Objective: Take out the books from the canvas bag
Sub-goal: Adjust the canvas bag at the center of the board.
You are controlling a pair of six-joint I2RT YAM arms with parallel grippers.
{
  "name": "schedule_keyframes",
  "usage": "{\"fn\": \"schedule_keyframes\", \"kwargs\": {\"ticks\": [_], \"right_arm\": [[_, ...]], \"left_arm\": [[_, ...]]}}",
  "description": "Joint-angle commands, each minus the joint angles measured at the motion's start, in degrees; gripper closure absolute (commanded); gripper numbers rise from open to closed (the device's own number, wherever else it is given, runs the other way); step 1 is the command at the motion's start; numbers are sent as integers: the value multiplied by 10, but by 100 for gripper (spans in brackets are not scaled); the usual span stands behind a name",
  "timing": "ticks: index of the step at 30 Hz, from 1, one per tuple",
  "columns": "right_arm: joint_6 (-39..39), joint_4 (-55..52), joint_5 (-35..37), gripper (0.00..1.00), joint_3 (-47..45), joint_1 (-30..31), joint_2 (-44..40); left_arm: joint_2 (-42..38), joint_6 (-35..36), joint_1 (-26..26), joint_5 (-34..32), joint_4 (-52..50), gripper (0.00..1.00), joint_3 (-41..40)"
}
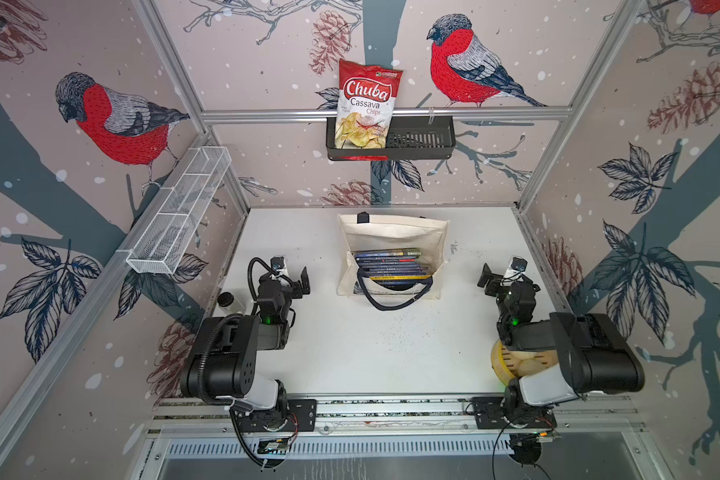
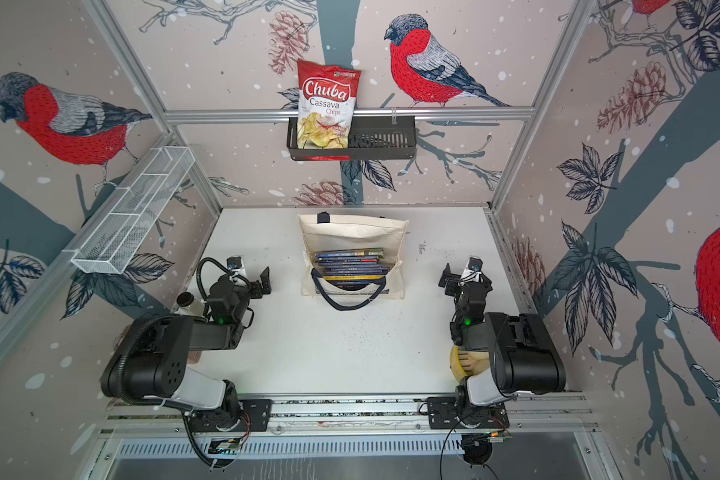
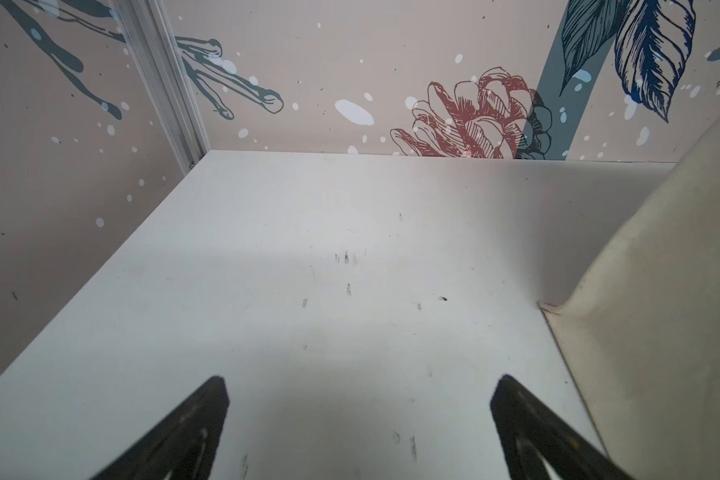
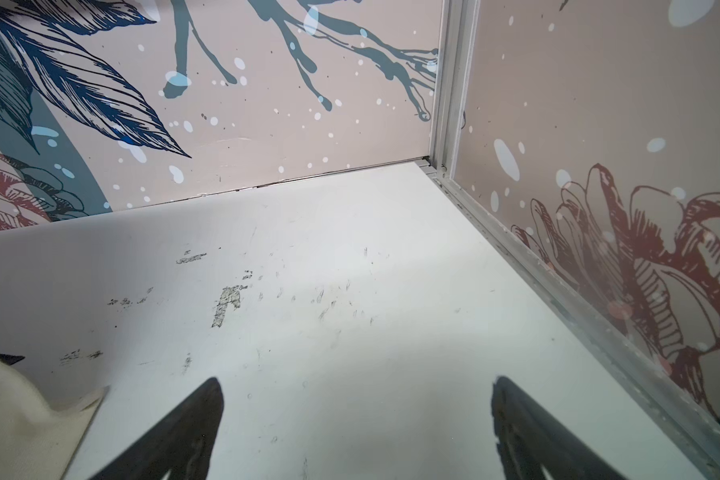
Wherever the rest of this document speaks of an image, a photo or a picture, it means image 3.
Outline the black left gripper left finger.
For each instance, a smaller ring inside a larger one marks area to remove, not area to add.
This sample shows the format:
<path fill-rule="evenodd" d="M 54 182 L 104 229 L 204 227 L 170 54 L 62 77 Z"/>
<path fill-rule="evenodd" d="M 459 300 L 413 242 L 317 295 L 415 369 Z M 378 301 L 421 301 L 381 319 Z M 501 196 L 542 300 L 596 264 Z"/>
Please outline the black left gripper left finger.
<path fill-rule="evenodd" d="M 207 479 L 230 400 L 225 381 L 212 376 L 96 479 Z"/>

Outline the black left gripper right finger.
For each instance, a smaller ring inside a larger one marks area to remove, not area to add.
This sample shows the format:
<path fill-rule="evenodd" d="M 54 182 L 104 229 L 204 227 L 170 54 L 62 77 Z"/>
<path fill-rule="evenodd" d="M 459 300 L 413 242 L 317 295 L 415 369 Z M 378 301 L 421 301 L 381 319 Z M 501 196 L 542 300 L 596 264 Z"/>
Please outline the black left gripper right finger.
<path fill-rule="evenodd" d="M 510 375 L 497 383 L 490 409 L 510 478 L 621 479 L 630 476 Z"/>

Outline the cream canvas tote bag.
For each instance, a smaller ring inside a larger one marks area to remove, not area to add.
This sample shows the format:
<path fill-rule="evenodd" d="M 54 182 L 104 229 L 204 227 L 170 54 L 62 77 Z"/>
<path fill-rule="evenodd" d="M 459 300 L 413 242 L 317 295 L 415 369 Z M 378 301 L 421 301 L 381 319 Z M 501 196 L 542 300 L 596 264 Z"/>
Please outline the cream canvas tote bag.
<path fill-rule="evenodd" d="M 720 479 L 720 119 L 543 312 L 617 465 Z"/>

